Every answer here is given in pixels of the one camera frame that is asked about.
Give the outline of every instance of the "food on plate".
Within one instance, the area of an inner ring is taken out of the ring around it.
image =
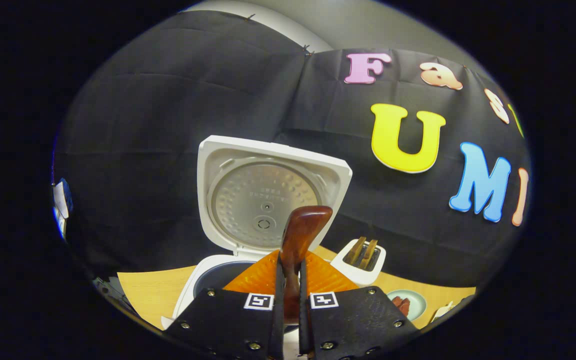
[[[408,298],[402,300],[401,297],[395,296],[395,298],[392,299],[392,303],[397,306],[397,309],[399,309],[404,316],[408,316],[410,311],[410,300]]]

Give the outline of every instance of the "plate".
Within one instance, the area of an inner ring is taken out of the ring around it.
[[[426,299],[419,292],[404,289],[388,292],[388,299],[392,301],[395,297],[400,297],[402,300],[406,298],[410,300],[410,308],[407,315],[409,321],[415,321],[426,311]]]

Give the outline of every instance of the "yellow letter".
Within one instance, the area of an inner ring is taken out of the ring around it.
[[[513,110],[513,107],[510,106],[510,104],[508,104],[508,109],[510,109],[510,112],[512,112],[512,116],[514,116],[514,122],[517,124],[517,129],[519,129],[519,134],[521,134],[521,137],[524,137],[524,132],[522,131],[522,126],[519,125],[519,119],[517,119],[517,114],[515,113],[515,110]]]
[[[404,173],[423,173],[437,160],[439,151],[439,129],[446,119],[429,111],[419,111],[416,117],[423,123],[421,150],[407,153],[400,150],[399,138],[402,119],[408,112],[401,106],[375,104],[370,107],[375,114],[372,128],[372,153],[385,166]]]

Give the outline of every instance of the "orange object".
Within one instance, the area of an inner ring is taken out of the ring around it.
[[[306,291],[311,293],[344,292],[359,289],[338,269],[315,253],[308,251],[306,255]]]
[[[275,294],[275,272],[279,250],[272,251],[234,278],[224,290],[241,293]],[[358,289],[354,282],[344,276],[317,254],[306,253],[306,289],[311,293],[343,292]]]
[[[341,292],[357,286],[324,259],[308,251],[313,240],[332,216],[327,206],[303,206],[291,212],[283,231],[281,249],[264,256],[245,269],[224,287],[243,293],[275,294],[277,260],[285,278],[283,289],[283,319],[286,324],[299,322],[300,282],[298,273],[306,261],[306,289],[311,292]]]
[[[224,287],[224,290],[240,293],[275,294],[277,258],[279,250],[272,251],[245,269]]]

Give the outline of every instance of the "blue letter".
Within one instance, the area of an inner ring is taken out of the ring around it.
[[[450,198],[448,205],[459,212],[468,212],[473,205],[471,193],[474,191],[475,214],[479,214],[490,199],[489,205],[484,209],[484,219],[497,223],[501,219],[501,207],[506,196],[510,162],[503,157],[497,158],[489,176],[482,148],[470,142],[462,142],[460,149],[466,158],[466,164],[463,167],[459,192]]]

